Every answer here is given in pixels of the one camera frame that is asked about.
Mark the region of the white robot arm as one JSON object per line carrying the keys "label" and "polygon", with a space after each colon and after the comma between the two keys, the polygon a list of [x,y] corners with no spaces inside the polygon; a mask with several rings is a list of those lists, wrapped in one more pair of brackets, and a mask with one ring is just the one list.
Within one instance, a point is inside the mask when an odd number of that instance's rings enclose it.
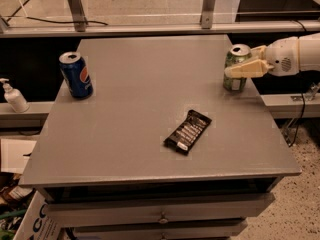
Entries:
{"label": "white robot arm", "polygon": [[252,57],[228,66],[224,73],[230,78],[291,76],[304,71],[320,71],[320,33],[289,37],[269,45],[251,48]]}

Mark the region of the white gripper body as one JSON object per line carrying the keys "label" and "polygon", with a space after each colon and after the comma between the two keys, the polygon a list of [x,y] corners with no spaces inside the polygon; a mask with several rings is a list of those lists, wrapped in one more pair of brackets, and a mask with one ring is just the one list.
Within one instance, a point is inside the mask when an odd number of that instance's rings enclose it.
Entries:
{"label": "white gripper body", "polygon": [[299,40],[297,37],[279,39],[267,46],[265,56],[272,66],[269,74],[292,76],[299,72]]}

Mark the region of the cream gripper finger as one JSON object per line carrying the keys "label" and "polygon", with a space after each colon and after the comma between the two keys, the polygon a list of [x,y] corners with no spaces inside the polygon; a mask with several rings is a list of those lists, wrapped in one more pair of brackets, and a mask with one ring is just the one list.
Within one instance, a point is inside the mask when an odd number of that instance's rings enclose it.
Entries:
{"label": "cream gripper finger", "polygon": [[224,73],[229,78],[259,78],[272,69],[266,60],[248,60],[226,67]]}
{"label": "cream gripper finger", "polygon": [[253,60],[265,60],[266,59],[266,45],[257,46],[251,49]]}

